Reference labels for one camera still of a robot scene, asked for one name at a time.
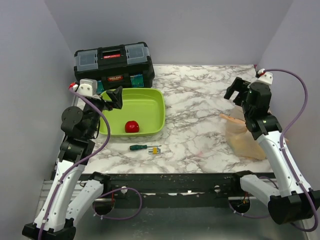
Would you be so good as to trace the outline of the translucent orange plastic bag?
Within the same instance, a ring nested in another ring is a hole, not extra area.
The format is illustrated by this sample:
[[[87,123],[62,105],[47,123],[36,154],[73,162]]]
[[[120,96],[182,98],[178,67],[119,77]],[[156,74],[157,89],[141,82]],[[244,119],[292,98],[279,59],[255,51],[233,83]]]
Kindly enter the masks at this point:
[[[266,158],[264,150],[247,129],[243,110],[240,107],[233,108],[229,115],[220,113],[219,117],[226,120],[225,139],[236,156],[260,161]]]

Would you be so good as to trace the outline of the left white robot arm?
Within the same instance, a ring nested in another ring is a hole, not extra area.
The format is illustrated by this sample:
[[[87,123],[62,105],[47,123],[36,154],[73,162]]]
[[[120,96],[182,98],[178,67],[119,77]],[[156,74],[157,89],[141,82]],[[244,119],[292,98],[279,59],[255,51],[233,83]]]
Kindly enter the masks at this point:
[[[100,121],[109,125],[104,110],[122,109],[123,88],[106,91],[109,100],[101,96],[86,96],[80,88],[69,90],[85,102],[83,109],[72,105],[61,116],[61,130],[65,133],[60,145],[53,183],[38,216],[23,227],[22,235],[31,240],[72,240],[76,226],[96,198],[107,197],[111,180],[106,174],[94,172],[88,185],[73,198],[73,192],[91,157],[106,146],[94,150],[95,132]]]

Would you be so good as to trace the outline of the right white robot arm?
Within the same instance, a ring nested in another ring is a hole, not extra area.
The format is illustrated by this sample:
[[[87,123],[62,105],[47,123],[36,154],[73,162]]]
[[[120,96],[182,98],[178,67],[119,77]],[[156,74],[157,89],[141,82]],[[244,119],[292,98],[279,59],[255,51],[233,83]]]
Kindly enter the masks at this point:
[[[286,148],[283,129],[269,112],[270,87],[236,77],[224,98],[230,99],[234,92],[238,94],[233,102],[242,108],[245,125],[266,154],[278,187],[272,187],[246,170],[233,174],[230,191],[236,196],[247,192],[256,197],[267,206],[270,217],[279,225],[310,218],[317,224],[320,192],[313,190],[305,180]]]

